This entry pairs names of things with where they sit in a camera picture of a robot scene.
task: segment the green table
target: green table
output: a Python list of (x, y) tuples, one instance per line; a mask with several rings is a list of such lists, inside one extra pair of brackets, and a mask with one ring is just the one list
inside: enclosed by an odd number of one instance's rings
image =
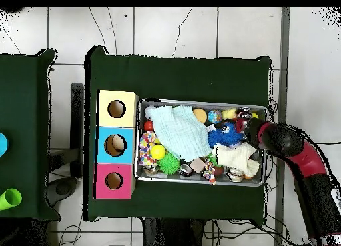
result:
[(47, 73), (54, 50), (35, 56), (0, 55), (0, 132), (9, 148), (0, 157), (0, 194), (18, 189), (20, 205), (0, 211), (0, 217), (58, 220), (45, 199), (49, 142)]
[(174, 217), (252, 219), (262, 224), (264, 186), (137, 181), (130, 200), (93, 199), (96, 90), (133, 91), (140, 98), (267, 106), (271, 60), (163, 59), (110, 56), (101, 46), (85, 57), (85, 219)]

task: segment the red ball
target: red ball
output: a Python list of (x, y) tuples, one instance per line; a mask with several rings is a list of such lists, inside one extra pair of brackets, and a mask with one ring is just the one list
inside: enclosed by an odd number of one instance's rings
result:
[(145, 131), (154, 131), (152, 121), (146, 121), (145, 124), (143, 125), (143, 128), (145, 129)]

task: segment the shape sorter box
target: shape sorter box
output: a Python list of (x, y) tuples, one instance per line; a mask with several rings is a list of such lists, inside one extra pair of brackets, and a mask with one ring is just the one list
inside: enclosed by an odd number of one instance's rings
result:
[[(121, 178), (121, 186), (117, 189), (111, 189), (107, 185), (107, 177), (111, 173), (116, 173)], [(135, 188), (132, 165), (98, 164), (96, 176), (96, 199), (131, 198), (131, 194)]]
[[(130, 199), (135, 188), (133, 163), (135, 156), (135, 123), (139, 98), (133, 92), (98, 90), (97, 99), (97, 154), (95, 157), (94, 191), (95, 199)], [(117, 107), (121, 105), (119, 115)], [(123, 144), (115, 151), (114, 142), (118, 139)], [(112, 188), (108, 178), (115, 174), (119, 184)]]
[[(99, 126), (135, 128), (136, 110), (139, 97), (134, 92), (97, 90), (99, 94)], [(122, 115), (113, 117), (109, 105), (119, 102), (123, 106)]]

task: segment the grey tray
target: grey tray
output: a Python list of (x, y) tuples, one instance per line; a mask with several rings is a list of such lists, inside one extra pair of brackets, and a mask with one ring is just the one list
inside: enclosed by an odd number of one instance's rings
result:
[[(183, 177), (178, 172), (174, 175), (165, 175), (164, 173), (158, 172), (153, 177), (149, 177), (143, 171), (142, 165), (139, 165), (139, 139), (143, 133), (143, 124), (146, 121), (145, 118), (145, 108), (149, 105), (160, 107), (160, 106), (192, 106), (193, 109), (201, 108), (204, 109), (207, 113), (212, 111), (213, 109), (226, 110), (233, 107), (248, 107), (252, 112), (258, 114), (260, 119), (268, 120), (268, 109), (263, 106), (254, 106), (254, 105), (236, 105), (236, 104), (222, 104), (222, 103), (206, 103), (206, 102), (191, 102), (191, 101), (177, 101), (177, 100), (156, 100), (156, 99), (140, 99), (137, 105), (137, 132), (136, 132), (136, 140), (135, 140), (135, 163), (134, 163), (134, 176), (137, 179), (142, 181), (166, 181), (173, 183), (200, 183), (204, 185), (210, 185), (210, 182), (207, 181), (204, 177), (201, 177), (199, 174), (195, 173), (190, 177)], [(266, 169), (266, 150), (258, 150), (255, 154), (252, 155), (251, 159), (254, 159), (260, 163), (260, 168), (257, 174), (252, 179), (243, 179), (240, 183), (235, 183), (230, 181), (230, 179), (226, 176), (220, 176), (216, 178), (216, 185), (238, 185), (238, 186), (249, 186), (249, 187), (258, 187), (261, 186), (265, 181), (265, 169)]]

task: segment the white cloth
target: white cloth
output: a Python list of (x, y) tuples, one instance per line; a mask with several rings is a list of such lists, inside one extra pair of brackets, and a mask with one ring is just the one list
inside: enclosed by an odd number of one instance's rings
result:
[(256, 149), (246, 142), (235, 148), (217, 143), (212, 154), (219, 165), (234, 167), (243, 171), (247, 177), (254, 177), (259, 169), (259, 162), (249, 159), (254, 152)]

